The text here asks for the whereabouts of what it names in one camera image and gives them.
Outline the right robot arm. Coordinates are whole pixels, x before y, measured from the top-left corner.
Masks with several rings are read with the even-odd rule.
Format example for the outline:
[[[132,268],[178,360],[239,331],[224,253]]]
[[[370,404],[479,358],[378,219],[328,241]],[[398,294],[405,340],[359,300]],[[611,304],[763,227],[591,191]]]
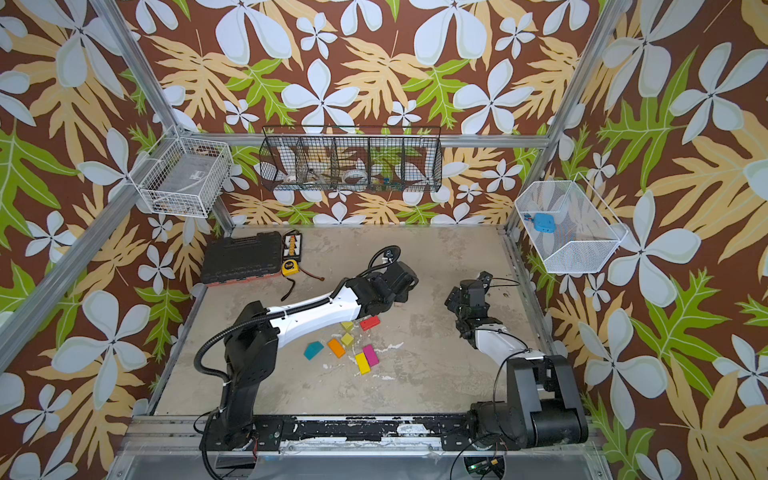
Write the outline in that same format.
[[[515,450],[586,442],[589,426],[571,365],[529,347],[491,317],[490,289],[485,277],[463,280],[445,301],[460,337],[498,365],[492,399],[468,412],[470,437]]]

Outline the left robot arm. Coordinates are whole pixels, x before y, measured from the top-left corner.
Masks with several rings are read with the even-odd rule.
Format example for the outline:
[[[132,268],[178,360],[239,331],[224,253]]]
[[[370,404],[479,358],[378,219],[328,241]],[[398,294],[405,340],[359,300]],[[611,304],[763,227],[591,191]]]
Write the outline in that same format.
[[[253,407],[261,383],[275,370],[279,350],[332,324],[377,316],[404,303],[418,284],[405,263],[377,265],[342,279],[329,293],[287,306],[246,305],[232,326],[196,352],[197,372],[219,378],[219,405],[208,414],[202,451],[231,451],[249,444]]]

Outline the red wood block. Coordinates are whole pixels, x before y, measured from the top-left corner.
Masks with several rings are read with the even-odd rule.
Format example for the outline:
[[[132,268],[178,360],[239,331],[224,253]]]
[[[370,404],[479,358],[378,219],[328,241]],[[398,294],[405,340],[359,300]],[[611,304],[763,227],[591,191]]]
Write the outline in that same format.
[[[359,323],[359,326],[363,331],[368,331],[380,324],[381,324],[380,318],[378,316],[372,316],[365,320],[362,320]]]

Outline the yellow cube block lower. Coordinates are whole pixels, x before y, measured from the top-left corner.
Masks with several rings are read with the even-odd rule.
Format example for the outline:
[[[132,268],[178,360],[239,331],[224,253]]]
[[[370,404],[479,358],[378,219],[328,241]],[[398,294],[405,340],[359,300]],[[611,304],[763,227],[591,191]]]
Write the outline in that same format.
[[[355,338],[350,333],[345,333],[341,337],[341,343],[344,347],[350,347],[355,341]]]

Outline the magenta wood block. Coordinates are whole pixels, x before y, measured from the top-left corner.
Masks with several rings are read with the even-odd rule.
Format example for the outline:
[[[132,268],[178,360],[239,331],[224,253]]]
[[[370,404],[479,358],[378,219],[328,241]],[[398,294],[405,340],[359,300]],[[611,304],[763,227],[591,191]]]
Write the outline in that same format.
[[[378,355],[372,345],[365,345],[363,347],[363,354],[370,367],[374,367],[380,363]]]

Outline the orange wood block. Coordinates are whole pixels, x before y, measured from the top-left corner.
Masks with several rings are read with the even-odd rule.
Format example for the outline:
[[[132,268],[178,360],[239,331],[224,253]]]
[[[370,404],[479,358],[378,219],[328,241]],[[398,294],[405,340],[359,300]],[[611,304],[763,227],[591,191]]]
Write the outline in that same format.
[[[346,350],[341,342],[335,338],[332,338],[328,342],[328,347],[337,358],[342,358],[346,355]]]

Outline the yellow long block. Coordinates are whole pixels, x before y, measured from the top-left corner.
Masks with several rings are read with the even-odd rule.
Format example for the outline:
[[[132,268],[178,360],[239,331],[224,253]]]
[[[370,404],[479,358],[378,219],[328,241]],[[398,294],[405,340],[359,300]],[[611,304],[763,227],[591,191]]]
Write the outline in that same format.
[[[371,372],[371,367],[364,353],[359,353],[355,356],[355,362],[361,375],[366,375]]]

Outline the teal wood block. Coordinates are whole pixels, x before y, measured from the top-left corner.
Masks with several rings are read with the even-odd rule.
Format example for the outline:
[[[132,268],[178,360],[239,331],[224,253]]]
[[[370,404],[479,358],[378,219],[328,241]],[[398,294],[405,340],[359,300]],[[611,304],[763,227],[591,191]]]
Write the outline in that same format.
[[[304,357],[311,361],[313,360],[322,350],[324,349],[324,345],[320,341],[314,341],[309,343],[305,350],[304,350]]]

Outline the yellow tape measure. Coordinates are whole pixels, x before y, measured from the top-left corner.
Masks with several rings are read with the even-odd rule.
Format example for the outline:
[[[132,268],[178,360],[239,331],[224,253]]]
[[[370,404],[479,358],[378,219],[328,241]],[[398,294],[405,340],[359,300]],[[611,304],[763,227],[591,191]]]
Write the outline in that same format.
[[[299,263],[294,259],[284,260],[281,265],[281,273],[285,277],[296,275],[300,272]]]

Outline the blue object in basket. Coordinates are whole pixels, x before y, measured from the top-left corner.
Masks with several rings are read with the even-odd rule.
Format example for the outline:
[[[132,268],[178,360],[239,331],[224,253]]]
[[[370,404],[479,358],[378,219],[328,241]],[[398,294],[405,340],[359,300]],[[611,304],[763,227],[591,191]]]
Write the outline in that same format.
[[[541,233],[552,234],[556,231],[556,223],[554,217],[547,213],[535,213],[524,215],[524,220],[527,221],[535,231]]]

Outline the black and red tool case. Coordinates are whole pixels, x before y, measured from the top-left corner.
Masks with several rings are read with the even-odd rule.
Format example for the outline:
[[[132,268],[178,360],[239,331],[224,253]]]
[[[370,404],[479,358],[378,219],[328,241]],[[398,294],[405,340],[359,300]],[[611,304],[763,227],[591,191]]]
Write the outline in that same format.
[[[280,272],[281,265],[282,236],[279,232],[227,237],[207,249],[200,281],[213,285],[273,276]]]

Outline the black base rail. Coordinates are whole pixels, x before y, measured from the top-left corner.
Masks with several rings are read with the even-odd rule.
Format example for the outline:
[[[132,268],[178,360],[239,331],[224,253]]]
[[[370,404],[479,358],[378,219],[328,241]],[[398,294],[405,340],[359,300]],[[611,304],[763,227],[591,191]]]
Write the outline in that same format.
[[[261,451],[286,451],[293,443],[321,444],[339,439],[393,446],[405,440],[431,444],[434,449],[458,451],[469,445],[466,413],[391,415],[256,415],[246,438]]]

